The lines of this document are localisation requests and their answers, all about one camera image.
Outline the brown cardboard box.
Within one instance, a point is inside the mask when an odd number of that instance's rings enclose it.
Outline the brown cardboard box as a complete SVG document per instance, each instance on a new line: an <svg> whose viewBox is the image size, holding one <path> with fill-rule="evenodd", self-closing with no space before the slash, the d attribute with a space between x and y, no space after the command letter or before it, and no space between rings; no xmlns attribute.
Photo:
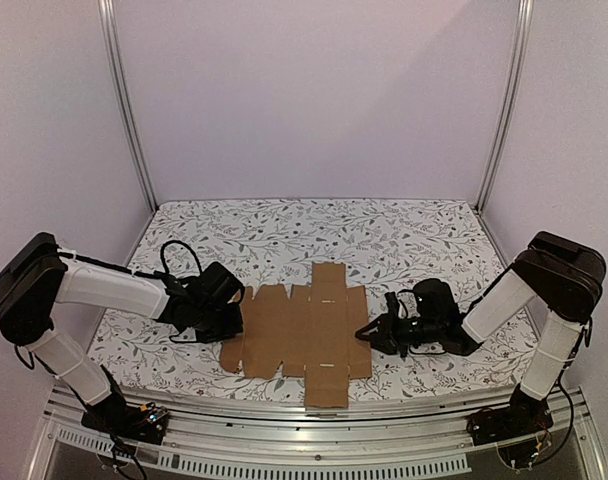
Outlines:
<svg viewBox="0 0 608 480"><path fill-rule="evenodd" d="M246 378L301 378L306 407L346 408L350 382L372 375L371 347L355 337L368 323L366 289L347 285L341 263L314 263L311 274L309 285L246 288L243 332L223 342L219 364Z"/></svg>

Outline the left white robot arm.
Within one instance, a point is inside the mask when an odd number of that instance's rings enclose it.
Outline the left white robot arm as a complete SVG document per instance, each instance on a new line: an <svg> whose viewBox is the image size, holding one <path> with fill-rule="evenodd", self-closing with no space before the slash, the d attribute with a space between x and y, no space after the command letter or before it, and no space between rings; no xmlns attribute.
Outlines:
<svg viewBox="0 0 608 480"><path fill-rule="evenodd" d="M198 343L219 342L243 331L242 283L221 263L176 277L164 266L152 273L128 269L60 247L47 232L36 234L0 272L0 333L25 348L65 382L112 434L132 426L112 377L69 335L57 330L56 304L118 310L191 329Z"/></svg>

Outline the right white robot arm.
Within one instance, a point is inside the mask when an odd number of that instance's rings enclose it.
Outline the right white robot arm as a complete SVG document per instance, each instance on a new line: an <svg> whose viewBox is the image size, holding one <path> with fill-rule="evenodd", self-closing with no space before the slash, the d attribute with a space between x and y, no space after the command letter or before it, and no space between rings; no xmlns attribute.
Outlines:
<svg viewBox="0 0 608 480"><path fill-rule="evenodd" d="M460 309L445 281L429 278L407 291L415 301L414 315L398 293L388 292L385 312L355 336L387 355L405 357L414 347L436 343L448 354L466 357L519 311L540 303L547 310L545 323L500 421L508 435L521 436L538 422L579 346L589 343L606 273L605 257L596 249L540 231L467 309Z"/></svg>

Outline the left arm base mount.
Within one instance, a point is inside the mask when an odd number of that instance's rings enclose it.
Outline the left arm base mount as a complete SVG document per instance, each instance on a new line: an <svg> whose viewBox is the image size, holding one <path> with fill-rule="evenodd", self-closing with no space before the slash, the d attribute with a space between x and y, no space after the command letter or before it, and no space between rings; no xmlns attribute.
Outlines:
<svg viewBox="0 0 608 480"><path fill-rule="evenodd" d="M119 393L111 393L96 405L85 405L81 424L89 429L144 443L161 445L169 422L169 410L148 402L129 405Z"/></svg>

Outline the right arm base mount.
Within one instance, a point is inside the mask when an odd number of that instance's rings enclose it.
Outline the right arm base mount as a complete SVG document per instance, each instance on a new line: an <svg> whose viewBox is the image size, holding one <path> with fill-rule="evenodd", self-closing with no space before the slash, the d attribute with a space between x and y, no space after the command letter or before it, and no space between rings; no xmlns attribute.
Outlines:
<svg viewBox="0 0 608 480"><path fill-rule="evenodd" d="M535 434L553 426L546 401L482 408L467 417L466 431L475 446Z"/></svg>

